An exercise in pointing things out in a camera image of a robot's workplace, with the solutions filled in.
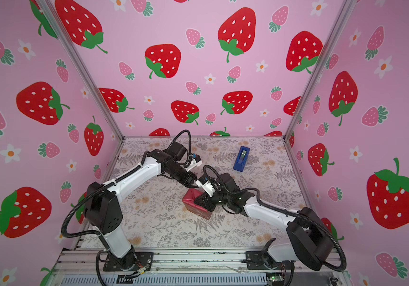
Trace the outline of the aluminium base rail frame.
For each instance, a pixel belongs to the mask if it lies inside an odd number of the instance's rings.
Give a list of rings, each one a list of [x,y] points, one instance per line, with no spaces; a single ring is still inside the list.
[[[49,286],[351,286],[348,272],[301,262],[277,268],[251,265],[259,247],[138,248],[139,266],[122,270],[97,249],[63,251],[51,271]]]

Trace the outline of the floral table mat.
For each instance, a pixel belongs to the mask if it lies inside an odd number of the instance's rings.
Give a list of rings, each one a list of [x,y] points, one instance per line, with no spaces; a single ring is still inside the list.
[[[195,137],[191,144],[204,164],[220,174],[229,173],[241,188],[255,187],[266,202],[301,209],[305,200],[282,138]],[[241,146],[250,153],[243,172],[233,169]],[[288,243],[283,230],[257,219],[231,215],[217,207],[206,220],[189,212],[182,202],[186,188],[157,177],[132,192],[121,205],[121,227],[136,248],[259,247],[275,238]]]

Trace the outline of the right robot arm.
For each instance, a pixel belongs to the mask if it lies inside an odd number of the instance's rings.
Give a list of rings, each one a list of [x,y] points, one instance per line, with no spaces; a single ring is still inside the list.
[[[282,262],[292,260],[319,271],[326,265],[334,244],[327,235],[328,229],[311,209],[294,211],[269,204],[261,200],[257,189],[239,188],[229,174],[216,179],[203,175],[194,185],[204,191],[194,203],[207,211],[222,206],[231,214],[258,219],[287,234],[289,243],[279,244],[270,239],[258,257],[246,259],[248,266],[276,269]]]

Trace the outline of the blue tape dispenser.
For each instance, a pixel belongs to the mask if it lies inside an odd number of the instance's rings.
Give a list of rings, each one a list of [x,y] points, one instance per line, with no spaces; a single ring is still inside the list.
[[[249,153],[250,153],[250,148],[249,147],[245,147],[245,146],[241,146],[240,150],[237,154],[236,157],[236,161],[235,164],[233,166],[233,169],[238,171],[238,172],[243,172],[244,168],[246,166],[246,162],[248,160],[249,157]]]

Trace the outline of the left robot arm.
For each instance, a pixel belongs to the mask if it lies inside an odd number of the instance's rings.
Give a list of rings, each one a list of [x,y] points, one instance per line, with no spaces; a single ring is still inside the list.
[[[171,143],[164,150],[146,151],[141,162],[121,176],[105,182],[92,194],[87,195],[84,217],[97,231],[97,237],[104,248],[117,259],[133,257],[133,246],[126,238],[121,223],[123,213],[121,204],[134,190],[149,180],[165,176],[190,188],[197,176],[191,169],[199,167],[202,160],[199,155],[191,153],[187,161],[181,163],[186,149],[179,143]]]

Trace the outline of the maroon wrapping paper sheet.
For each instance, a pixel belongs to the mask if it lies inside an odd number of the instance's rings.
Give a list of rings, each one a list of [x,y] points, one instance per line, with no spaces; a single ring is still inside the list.
[[[199,198],[202,194],[203,192],[199,191],[198,189],[189,188],[189,190],[183,196],[182,202],[189,212],[194,213],[203,219],[210,220],[212,213],[206,208],[195,203],[195,199]]]

